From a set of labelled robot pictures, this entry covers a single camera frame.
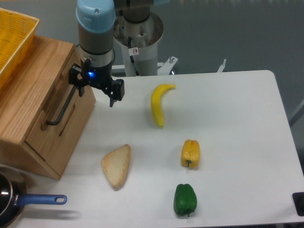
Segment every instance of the wooden drawer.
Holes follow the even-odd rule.
[[[68,72],[79,63],[73,44],[36,36],[13,80],[0,91],[0,163],[60,179],[95,105],[92,88],[75,91],[60,123],[58,117],[73,88]]]

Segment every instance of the yellow banana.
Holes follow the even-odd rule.
[[[169,89],[175,89],[174,84],[161,84],[157,86],[151,95],[151,110],[156,124],[162,128],[164,125],[162,107],[161,107],[161,97]]]

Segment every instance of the warning sticker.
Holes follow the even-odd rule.
[[[138,48],[136,48],[136,47],[129,48],[129,55],[130,56],[138,55]]]

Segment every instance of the pepper stem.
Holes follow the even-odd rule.
[[[186,162],[188,163],[187,167],[189,167],[189,165],[192,163],[190,160],[186,160]]]

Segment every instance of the yellow plastic basket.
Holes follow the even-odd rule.
[[[0,89],[33,41],[39,19],[0,8]]]

